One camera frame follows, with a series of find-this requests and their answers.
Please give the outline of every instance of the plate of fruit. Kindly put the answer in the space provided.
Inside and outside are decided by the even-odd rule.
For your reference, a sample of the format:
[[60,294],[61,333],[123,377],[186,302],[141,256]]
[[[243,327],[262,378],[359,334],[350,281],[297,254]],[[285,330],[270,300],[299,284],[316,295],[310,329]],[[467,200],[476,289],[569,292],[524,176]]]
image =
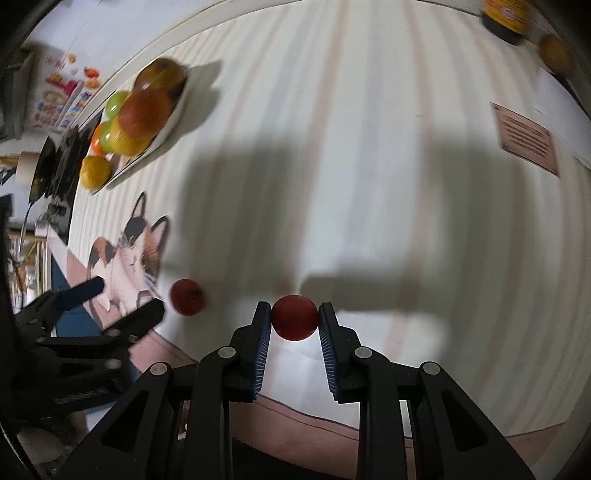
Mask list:
[[160,57],[141,70],[131,91],[111,95],[82,161],[85,188],[98,192],[164,143],[183,112],[188,72]]

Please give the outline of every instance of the yellow lemon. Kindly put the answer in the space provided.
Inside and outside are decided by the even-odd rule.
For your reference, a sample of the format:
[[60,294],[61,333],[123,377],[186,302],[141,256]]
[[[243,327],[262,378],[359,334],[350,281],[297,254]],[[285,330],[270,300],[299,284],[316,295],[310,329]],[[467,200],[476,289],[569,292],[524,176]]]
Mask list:
[[82,160],[80,182],[89,190],[100,189],[111,176],[111,165],[105,157],[89,155]]
[[135,157],[142,153],[148,145],[150,145],[151,141],[151,138],[147,140],[136,140],[135,138],[130,137],[121,130],[119,116],[116,116],[113,119],[109,143],[111,144],[111,149],[113,149],[115,153],[118,153],[119,155],[127,155],[128,157]]

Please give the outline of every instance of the dark red apple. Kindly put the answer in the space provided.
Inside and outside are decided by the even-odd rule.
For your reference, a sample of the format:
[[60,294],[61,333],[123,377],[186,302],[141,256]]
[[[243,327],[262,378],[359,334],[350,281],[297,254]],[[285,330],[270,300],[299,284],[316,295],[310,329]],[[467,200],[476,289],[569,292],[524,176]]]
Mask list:
[[170,289],[174,309],[185,317],[198,314],[205,306],[205,296],[199,284],[189,278],[174,282]]
[[271,324],[285,340],[296,342],[308,338],[318,328],[318,321],[316,305],[301,295],[282,297],[271,309]]

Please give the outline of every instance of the green fruit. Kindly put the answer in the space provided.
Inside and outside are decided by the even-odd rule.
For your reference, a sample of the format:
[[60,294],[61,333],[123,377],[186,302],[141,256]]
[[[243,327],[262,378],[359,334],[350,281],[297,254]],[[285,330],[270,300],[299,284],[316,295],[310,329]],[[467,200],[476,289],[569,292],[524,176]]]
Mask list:
[[119,115],[121,105],[123,105],[123,102],[128,96],[129,92],[127,90],[121,90],[111,95],[109,100],[107,100],[107,106],[105,107],[105,115],[110,119],[113,119],[117,115]]
[[113,120],[107,120],[103,126],[103,130],[100,131],[99,144],[100,147],[107,153],[113,153],[111,148],[111,123]]

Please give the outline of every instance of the calico cat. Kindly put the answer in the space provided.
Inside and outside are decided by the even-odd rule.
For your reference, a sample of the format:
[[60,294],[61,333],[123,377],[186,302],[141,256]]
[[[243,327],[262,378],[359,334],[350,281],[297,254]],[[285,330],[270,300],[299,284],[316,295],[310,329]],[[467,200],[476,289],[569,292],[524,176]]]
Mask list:
[[145,208],[146,194],[142,192],[117,245],[102,236],[92,244],[87,276],[99,276],[105,281],[103,293],[90,301],[95,320],[99,318],[93,302],[97,302],[107,312],[113,304],[124,316],[150,297],[159,297],[156,280],[170,223],[163,216],[150,227],[144,218]]

